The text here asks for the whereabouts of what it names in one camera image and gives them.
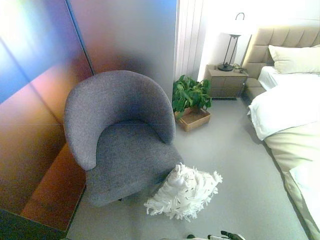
window curtain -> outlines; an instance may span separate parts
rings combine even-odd
[[[181,75],[198,79],[203,52],[209,0],[180,0],[178,2],[178,31],[175,80]]]

bed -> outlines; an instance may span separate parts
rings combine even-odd
[[[260,28],[242,64],[256,134],[271,149],[314,240],[320,240],[319,44],[319,27]]]

nightstand drawer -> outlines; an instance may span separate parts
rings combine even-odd
[[[221,96],[221,89],[222,89],[222,87],[211,87],[211,89],[210,89],[210,97],[213,97],[213,98],[222,97]]]
[[[241,76],[226,77],[223,86],[227,88],[241,88],[245,80],[246,78]]]
[[[226,78],[224,76],[217,76],[211,79],[211,87],[222,88],[225,85]]]
[[[239,97],[240,92],[242,88],[241,87],[223,87],[221,89],[220,97],[227,98],[227,97]]]

wooden crate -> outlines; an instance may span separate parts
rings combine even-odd
[[[185,109],[184,115],[177,119],[179,112],[174,113],[175,121],[183,128],[185,132],[200,127],[209,122],[211,113],[202,108]]]

upholstered headboard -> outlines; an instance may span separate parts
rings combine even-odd
[[[269,45],[304,48],[320,44],[320,28],[310,26],[272,26],[260,28],[252,35],[242,67],[249,78],[258,79],[264,66],[274,62],[268,50]]]

